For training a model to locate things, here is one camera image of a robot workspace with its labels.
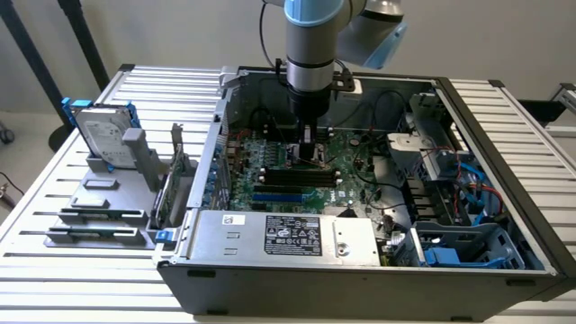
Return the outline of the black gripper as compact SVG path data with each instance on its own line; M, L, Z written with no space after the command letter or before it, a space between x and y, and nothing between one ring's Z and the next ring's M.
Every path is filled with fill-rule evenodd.
M288 86L289 108L297 120L299 158L311 161L317 139L317 119L329 109L331 87L303 91Z

